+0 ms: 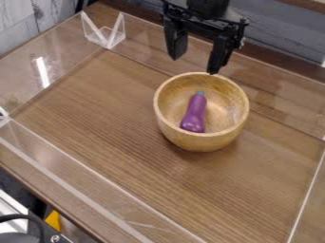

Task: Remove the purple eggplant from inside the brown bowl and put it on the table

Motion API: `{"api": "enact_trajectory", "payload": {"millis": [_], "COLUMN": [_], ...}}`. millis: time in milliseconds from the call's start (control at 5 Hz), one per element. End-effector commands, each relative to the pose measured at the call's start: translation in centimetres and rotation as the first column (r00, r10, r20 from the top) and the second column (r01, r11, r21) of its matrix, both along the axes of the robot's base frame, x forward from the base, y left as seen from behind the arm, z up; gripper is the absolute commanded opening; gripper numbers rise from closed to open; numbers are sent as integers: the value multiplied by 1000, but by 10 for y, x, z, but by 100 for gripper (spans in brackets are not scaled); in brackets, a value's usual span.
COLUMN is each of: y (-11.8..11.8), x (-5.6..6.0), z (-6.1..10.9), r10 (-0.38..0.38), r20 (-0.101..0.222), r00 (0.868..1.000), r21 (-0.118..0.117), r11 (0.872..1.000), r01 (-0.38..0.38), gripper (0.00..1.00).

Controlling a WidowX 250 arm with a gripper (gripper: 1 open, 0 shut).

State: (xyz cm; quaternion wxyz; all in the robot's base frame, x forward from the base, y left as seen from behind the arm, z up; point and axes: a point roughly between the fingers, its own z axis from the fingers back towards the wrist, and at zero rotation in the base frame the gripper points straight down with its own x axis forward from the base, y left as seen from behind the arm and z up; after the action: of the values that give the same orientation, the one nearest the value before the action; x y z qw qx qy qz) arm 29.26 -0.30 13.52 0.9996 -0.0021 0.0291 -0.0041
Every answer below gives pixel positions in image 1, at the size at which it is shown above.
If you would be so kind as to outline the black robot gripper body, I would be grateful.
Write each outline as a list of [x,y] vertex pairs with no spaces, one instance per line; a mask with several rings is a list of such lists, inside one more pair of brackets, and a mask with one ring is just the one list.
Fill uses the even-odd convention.
[[230,0],[161,0],[164,31],[178,36],[192,32],[214,39],[230,32],[232,47],[243,46],[248,20],[230,7]]

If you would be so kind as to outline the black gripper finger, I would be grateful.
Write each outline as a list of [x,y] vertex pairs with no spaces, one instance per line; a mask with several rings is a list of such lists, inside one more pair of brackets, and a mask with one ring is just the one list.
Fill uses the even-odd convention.
[[187,30],[183,23],[163,17],[163,34],[168,56],[176,61],[187,52]]
[[212,50],[208,59],[207,72],[212,75],[227,64],[234,50],[234,41],[230,36],[220,34],[212,40]]

